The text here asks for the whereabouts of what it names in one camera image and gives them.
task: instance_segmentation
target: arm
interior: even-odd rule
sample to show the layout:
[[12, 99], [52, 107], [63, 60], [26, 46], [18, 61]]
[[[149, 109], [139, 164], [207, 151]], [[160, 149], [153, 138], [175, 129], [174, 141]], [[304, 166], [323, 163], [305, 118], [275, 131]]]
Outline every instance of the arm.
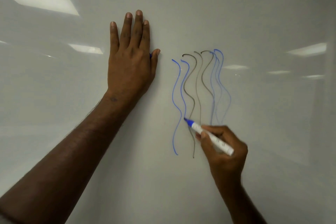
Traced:
[[205, 132], [196, 134], [208, 159], [212, 177], [229, 209], [234, 224], [266, 224], [241, 184], [247, 145], [240, 141], [227, 126], [202, 126], [233, 147], [232, 156], [217, 153]]
[[0, 198], [0, 212], [19, 223], [65, 223], [120, 126], [155, 77], [149, 23], [127, 13], [119, 41], [110, 24], [108, 90], [95, 109]]

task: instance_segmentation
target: glossy surface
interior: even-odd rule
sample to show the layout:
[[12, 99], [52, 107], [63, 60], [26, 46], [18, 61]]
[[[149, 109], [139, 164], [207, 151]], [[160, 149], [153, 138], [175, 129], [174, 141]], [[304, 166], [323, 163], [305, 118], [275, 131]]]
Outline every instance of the glossy surface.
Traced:
[[[243, 184], [258, 209], [269, 223], [336, 222], [336, 0], [0, 2], [0, 193], [96, 105], [107, 88], [109, 23], [121, 28], [126, 12], [141, 9], [152, 50], [161, 49], [157, 77], [68, 223], [231, 223], [199, 144], [192, 158], [186, 124], [176, 132], [178, 156], [172, 147], [171, 59], [214, 48], [232, 96], [224, 123], [249, 146]], [[202, 55], [205, 68], [211, 55]], [[194, 97], [195, 75], [186, 84]], [[200, 79], [198, 87], [209, 123], [211, 96]]]

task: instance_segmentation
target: blue marker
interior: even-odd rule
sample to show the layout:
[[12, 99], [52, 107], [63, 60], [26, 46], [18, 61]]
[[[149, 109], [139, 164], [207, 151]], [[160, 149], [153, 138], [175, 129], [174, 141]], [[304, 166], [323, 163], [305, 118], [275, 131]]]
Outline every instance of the blue marker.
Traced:
[[233, 150], [233, 148], [231, 146], [229, 146], [227, 143], [225, 143], [222, 140], [220, 140], [218, 137], [214, 136], [209, 131], [206, 131], [203, 128], [201, 128], [201, 126], [198, 125], [193, 120], [189, 120], [189, 119], [186, 119], [186, 118], [184, 118], [184, 120], [187, 122], [188, 126], [191, 127], [193, 130], [195, 130], [197, 133], [200, 134], [200, 133], [202, 133], [202, 131], [204, 131], [205, 133], [207, 133], [209, 135], [212, 143], [215, 146], [217, 146], [218, 149], [220, 149], [221, 151], [223, 151], [227, 155], [232, 156], [234, 150]]

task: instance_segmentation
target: hand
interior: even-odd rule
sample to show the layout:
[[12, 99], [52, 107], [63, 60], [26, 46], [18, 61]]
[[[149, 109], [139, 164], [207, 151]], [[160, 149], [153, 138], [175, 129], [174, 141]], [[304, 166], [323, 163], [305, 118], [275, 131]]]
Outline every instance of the hand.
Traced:
[[149, 22], [142, 22], [142, 11], [137, 10], [131, 34], [132, 14], [127, 13], [120, 40], [115, 22], [110, 24], [111, 50], [108, 59], [107, 98], [135, 104], [152, 83], [158, 63], [159, 49], [149, 59]]
[[212, 177], [225, 201], [232, 195], [233, 190], [241, 188], [241, 173], [248, 152], [247, 145], [240, 141], [227, 126], [203, 125], [202, 128], [225, 141], [234, 149], [232, 156], [217, 153], [208, 134], [205, 132], [196, 133], [196, 138], [201, 142], [202, 149], [208, 159]]

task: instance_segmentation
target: blue cap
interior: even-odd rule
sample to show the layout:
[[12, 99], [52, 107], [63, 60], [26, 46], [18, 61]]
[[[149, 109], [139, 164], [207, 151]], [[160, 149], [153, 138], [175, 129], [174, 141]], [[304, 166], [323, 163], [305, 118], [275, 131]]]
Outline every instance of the blue cap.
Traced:
[[187, 118], [183, 118], [183, 119], [187, 122], [187, 124], [188, 124], [189, 127], [191, 127], [193, 125], [193, 123], [194, 123], [193, 120], [188, 120]]

